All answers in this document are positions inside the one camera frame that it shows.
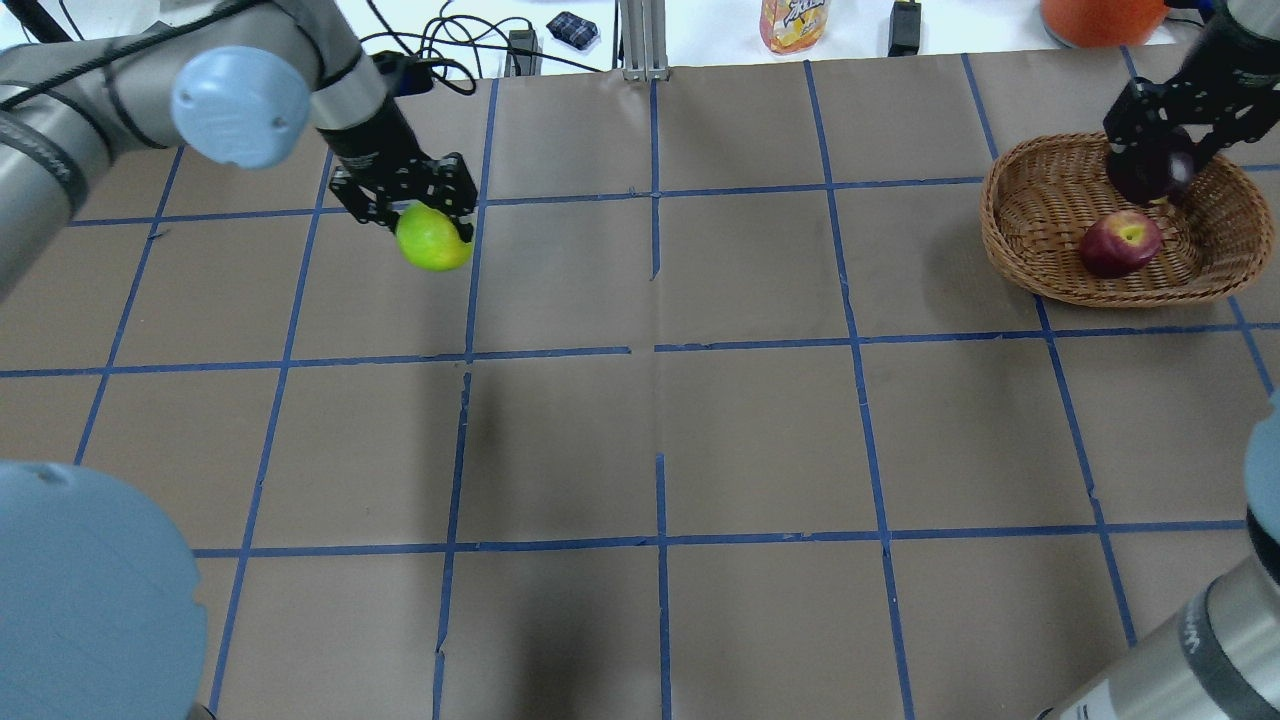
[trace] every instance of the green apple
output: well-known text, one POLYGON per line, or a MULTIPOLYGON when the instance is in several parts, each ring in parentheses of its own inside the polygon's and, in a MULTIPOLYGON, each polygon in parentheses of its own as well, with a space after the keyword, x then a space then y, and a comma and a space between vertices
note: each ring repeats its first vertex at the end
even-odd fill
POLYGON ((410 264, 424 270, 453 270, 471 259, 471 243, 444 213, 413 201, 396 224, 396 243, 410 264))

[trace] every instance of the orange snack bag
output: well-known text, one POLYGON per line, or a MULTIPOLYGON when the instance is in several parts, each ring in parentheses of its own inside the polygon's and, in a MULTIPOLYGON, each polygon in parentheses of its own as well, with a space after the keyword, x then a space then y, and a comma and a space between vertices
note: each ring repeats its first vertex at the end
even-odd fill
POLYGON ((763 0, 760 40, 782 55, 813 47, 827 28, 831 0, 763 0))

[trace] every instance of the orange object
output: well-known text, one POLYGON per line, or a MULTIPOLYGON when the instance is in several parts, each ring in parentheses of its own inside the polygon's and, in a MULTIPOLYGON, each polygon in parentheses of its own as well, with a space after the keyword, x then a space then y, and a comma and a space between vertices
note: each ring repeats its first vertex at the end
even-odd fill
POLYGON ((1167 14, 1165 0, 1041 0, 1044 27, 1076 47, 1142 45, 1167 14))
POLYGON ((831 0, 764 0, 760 40, 780 55, 813 47, 827 29, 831 0))

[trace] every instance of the red apple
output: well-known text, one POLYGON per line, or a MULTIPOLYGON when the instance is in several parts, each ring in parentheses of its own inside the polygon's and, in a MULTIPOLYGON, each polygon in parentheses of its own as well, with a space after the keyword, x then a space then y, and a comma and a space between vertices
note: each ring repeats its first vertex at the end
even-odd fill
POLYGON ((1093 223, 1080 240, 1080 261, 1100 278, 1119 278, 1142 268, 1165 242, 1160 227, 1137 210, 1119 210, 1093 223))

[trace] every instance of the blue checkered object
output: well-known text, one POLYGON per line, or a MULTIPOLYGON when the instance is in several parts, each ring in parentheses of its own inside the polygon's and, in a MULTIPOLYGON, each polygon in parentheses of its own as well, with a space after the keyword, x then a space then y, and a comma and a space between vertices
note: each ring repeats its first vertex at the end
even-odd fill
POLYGON ((590 45, 600 35, 595 23, 570 12, 563 12, 552 18, 552 22, 547 23, 547 29, 552 31, 552 35, 557 40, 567 42, 579 50, 590 45))

